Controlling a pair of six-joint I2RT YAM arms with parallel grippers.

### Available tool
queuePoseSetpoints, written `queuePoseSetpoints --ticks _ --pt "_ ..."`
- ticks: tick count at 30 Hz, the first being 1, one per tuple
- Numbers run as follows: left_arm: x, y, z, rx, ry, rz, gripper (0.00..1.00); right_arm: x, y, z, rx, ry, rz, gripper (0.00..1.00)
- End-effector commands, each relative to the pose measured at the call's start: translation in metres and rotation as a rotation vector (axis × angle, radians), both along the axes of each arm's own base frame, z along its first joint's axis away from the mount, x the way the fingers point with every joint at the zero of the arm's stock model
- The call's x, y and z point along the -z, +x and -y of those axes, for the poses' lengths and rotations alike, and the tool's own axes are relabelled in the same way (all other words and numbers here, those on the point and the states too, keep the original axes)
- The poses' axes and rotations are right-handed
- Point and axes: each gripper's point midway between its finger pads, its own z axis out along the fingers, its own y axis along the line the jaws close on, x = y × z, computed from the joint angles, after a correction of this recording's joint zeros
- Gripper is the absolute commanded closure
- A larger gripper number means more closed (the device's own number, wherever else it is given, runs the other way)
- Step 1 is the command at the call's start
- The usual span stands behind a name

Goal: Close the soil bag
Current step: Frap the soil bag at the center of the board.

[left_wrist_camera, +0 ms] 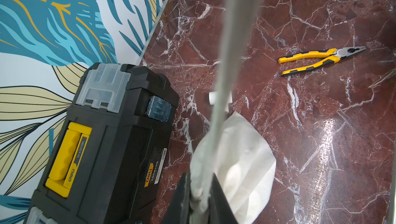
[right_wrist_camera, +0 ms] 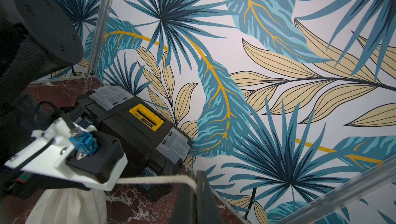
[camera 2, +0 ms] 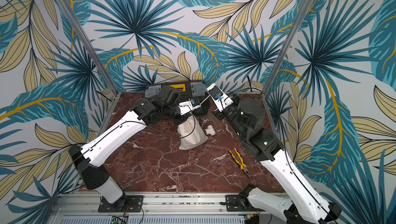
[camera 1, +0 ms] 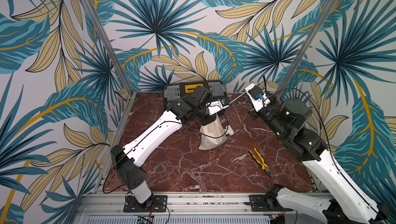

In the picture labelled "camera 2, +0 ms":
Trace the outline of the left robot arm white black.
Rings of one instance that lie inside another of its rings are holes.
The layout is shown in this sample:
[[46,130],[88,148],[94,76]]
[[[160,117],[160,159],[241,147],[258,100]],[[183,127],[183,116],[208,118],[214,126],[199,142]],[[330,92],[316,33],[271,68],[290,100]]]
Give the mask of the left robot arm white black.
[[199,107],[195,99],[181,101],[180,91],[161,87],[158,94],[138,100],[112,127],[81,148],[74,146],[69,154],[89,190],[99,193],[115,209],[123,209],[126,195],[104,167],[106,160],[128,139],[162,119],[185,121]]

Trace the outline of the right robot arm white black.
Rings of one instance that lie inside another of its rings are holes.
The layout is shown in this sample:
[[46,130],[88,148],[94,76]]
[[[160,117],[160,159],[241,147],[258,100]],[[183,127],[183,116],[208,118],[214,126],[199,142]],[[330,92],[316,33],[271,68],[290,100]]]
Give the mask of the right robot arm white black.
[[246,152],[271,172],[288,195],[281,198],[248,185],[239,194],[245,209],[264,210],[288,224],[328,224],[340,217],[341,207],[316,192],[292,162],[281,141],[263,126],[266,112],[256,99],[220,93],[212,99],[218,108],[214,114],[227,120]]

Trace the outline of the cream cloth soil bag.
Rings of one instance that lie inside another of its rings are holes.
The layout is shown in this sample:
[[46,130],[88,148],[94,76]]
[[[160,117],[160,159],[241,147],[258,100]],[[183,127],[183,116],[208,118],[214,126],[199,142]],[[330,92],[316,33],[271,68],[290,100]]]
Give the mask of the cream cloth soil bag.
[[[207,96],[203,101],[202,104],[209,98]],[[203,129],[201,128],[197,118],[193,114],[193,111],[187,114],[191,114],[188,120],[179,125],[177,131],[180,135],[180,150],[191,150],[196,148],[203,143],[205,143],[208,139],[206,134],[204,133]]]

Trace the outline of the white pipe elbow fitting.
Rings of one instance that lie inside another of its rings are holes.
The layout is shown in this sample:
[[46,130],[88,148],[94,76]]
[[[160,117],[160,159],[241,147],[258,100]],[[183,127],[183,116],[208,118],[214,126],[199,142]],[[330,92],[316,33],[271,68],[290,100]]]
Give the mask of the white pipe elbow fitting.
[[207,126],[207,128],[205,129],[205,134],[209,136],[214,136],[216,134],[212,125]]

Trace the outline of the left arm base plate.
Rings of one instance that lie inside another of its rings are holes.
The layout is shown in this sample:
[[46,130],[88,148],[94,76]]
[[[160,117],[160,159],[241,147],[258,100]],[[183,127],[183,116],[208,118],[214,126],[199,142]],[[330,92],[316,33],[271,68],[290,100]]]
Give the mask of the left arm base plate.
[[143,204],[142,195],[125,195],[115,203],[109,203],[104,197],[100,198],[99,213],[139,213]]

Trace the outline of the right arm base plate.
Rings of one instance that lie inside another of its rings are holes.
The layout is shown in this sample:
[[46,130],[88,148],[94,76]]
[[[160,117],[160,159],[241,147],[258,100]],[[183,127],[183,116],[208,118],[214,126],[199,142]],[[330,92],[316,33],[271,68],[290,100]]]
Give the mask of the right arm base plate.
[[225,195],[224,206],[228,212],[256,212],[246,198],[237,195]]

